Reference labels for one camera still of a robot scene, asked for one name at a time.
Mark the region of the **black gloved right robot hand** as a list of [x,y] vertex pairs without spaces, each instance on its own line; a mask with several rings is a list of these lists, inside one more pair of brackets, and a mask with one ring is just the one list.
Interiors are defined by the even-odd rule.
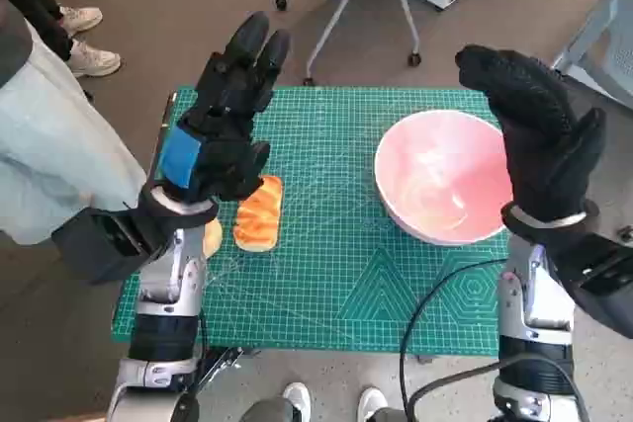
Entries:
[[585,212],[605,112],[577,117],[563,76],[518,51],[469,44],[455,62],[460,84],[483,93],[500,124],[514,204],[544,223]]

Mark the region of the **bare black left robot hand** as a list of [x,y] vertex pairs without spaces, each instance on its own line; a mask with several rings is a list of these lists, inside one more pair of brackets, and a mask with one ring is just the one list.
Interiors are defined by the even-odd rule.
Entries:
[[222,52],[210,56],[196,98],[167,134],[157,186],[193,204],[212,197],[243,200],[260,186],[270,144],[253,139],[254,119],[269,106],[290,47],[290,35],[268,34],[269,19],[251,14]]

